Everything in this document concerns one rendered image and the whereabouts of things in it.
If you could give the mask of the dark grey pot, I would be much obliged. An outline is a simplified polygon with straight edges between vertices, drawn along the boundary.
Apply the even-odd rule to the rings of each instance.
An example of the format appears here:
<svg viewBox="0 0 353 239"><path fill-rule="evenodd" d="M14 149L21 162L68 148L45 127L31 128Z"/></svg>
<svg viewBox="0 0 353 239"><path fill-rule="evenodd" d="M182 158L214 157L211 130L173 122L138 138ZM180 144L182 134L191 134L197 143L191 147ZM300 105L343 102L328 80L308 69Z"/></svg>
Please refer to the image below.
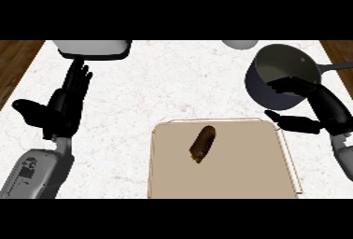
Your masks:
<svg viewBox="0 0 353 239"><path fill-rule="evenodd" d="M276 93L268 83L279 78L297 77L312 83L322 82L322 73L353 68L353 62L318 64L296 47L284 44L265 46L245 74L245 89L260 106L271 110L293 108L305 98L293 92Z"/></svg>

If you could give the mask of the brown sweet potato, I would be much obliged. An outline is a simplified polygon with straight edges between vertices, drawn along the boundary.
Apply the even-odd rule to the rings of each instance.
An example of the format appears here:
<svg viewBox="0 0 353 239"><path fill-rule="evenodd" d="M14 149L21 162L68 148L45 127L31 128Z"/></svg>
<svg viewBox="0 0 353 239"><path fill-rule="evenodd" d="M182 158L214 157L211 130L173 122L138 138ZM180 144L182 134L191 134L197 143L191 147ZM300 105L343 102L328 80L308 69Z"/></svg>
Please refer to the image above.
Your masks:
<svg viewBox="0 0 353 239"><path fill-rule="evenodd" d="M197 163L201 163L206 158L211 145L216 139L216 128L211 125L207 125L198 134L197 140L189 148L192 159Z"/></svg>

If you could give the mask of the pale grey appliance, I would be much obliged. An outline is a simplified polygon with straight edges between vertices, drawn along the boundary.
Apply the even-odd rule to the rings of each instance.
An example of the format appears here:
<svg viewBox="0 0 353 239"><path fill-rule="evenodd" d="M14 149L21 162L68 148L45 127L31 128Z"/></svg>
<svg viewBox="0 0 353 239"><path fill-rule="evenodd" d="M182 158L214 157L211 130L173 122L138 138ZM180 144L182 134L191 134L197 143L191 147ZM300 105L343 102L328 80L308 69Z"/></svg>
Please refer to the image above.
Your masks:
<svg viewBox="0 0 353 239"><path fill-rule="evenodd" d="M130 54L132 40L55 40L58 52L67 59L87 61L123 60Z"/></svg>

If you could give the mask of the pale grey round object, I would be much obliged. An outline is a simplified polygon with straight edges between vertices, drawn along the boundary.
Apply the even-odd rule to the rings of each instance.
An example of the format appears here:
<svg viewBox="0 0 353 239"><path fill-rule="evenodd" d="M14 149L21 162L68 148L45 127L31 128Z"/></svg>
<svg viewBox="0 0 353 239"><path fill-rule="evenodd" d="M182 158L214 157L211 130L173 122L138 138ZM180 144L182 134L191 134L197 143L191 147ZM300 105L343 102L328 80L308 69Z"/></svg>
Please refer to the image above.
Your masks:
<svg viewBox="0 0 353 239"><path fill-rule="evenodd" d="M250 49L257 44L257 40L223 40L223 44L232 49Z"/></svg>

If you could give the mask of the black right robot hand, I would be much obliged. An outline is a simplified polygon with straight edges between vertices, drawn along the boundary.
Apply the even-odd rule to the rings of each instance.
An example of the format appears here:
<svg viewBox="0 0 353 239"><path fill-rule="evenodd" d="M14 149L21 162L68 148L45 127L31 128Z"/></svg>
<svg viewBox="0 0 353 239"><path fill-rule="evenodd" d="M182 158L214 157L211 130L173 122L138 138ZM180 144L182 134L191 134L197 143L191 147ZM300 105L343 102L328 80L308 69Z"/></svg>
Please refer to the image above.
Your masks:
<svg viewBox="0 0 353 239"><path fill-rule="evenodd" d="M266 116L285 131L319 134L321 129L325 129L333 136L353 132L353 114L322 84L297 77L284 77L271 81L268 85L276 93L293 92L305 97L318 117L312 120L308 117L282 116L275 111L266 110Z"/></svg>

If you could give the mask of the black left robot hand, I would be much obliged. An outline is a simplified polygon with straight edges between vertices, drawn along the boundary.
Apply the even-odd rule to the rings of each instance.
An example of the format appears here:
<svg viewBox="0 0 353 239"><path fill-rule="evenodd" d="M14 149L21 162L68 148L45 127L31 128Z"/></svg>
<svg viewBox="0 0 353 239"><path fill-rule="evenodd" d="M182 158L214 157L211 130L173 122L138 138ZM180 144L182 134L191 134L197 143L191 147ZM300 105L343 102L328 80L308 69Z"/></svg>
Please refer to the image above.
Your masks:
<svg viewBox="0 0 353 239"><path fill-rule="evenodd" d="M43 129L45 140L53 140L56 137L71 138L77 133L92 77L89 66L77 57L62 87L55 90L49 103L40 105L27 99L14 101L12 108L22 115L27 124Z"/></svg>

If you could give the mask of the beige tray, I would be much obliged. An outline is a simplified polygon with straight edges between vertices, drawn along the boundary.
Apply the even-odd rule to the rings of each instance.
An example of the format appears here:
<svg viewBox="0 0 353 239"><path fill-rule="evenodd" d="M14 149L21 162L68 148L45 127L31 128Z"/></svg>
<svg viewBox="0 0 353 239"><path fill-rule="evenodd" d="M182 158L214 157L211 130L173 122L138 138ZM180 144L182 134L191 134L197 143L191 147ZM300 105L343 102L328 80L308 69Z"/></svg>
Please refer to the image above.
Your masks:
<svg viewBox="0 0 353 239"><path fill-rule="evenodd" d="M189 148L206 126L204 159ZM152 132L149 198L297 198L302 183L281 129L268 120L173 120Z"/></svg>

